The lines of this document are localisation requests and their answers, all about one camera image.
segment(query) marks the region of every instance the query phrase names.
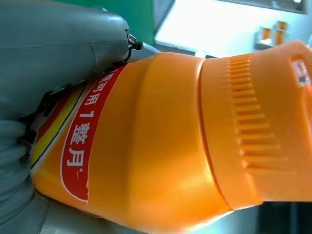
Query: orange object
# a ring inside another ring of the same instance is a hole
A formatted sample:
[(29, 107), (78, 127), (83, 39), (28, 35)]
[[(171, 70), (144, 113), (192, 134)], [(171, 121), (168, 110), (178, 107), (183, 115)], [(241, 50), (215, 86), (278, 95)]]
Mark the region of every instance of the orange object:
[(277, 21), (277, 30), (286, 30), (287, 27), (286, 22)]
[(283, 44), (285, 38), (285, 31), (283, 30), (276, 30), (275, 32), (275, 45), (282, 45)]
[(270, 40), (270, 29), (270, 28), (262, 28), (261, 41)]
[(160, 53), (77, 87), (31, 127), (35, 187), (146, 232), (311, 201), (312, 53)]

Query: gray plastic housing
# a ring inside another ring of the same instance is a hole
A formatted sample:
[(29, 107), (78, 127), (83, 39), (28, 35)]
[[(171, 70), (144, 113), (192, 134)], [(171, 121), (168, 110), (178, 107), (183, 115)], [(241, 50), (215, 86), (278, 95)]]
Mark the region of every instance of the gray plastic housing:
[(29, 167), (20, 160), (26, 149), (19, 142), (25, 126), (18, 120), (48, 91), (94, 78), (124, 58), (128, 24), (100, 9), (0, 0), (0, 32), (0, 233), (82, 233), (84, 224), (83, 233), (105, 233), (105, 220), (34, 192)]
[(128, 24), (100, 9), (46, 0), (0, 1), (0, 100), (5, 117), (43, 95), (94, 77), (128, 52)]

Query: window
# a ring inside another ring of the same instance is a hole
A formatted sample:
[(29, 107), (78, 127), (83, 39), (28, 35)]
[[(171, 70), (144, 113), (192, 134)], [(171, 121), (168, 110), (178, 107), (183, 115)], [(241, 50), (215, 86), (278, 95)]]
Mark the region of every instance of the window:
[(250, 6), (270, 8), (281, 11), (306, 13), (307, 0), (218, 0)]

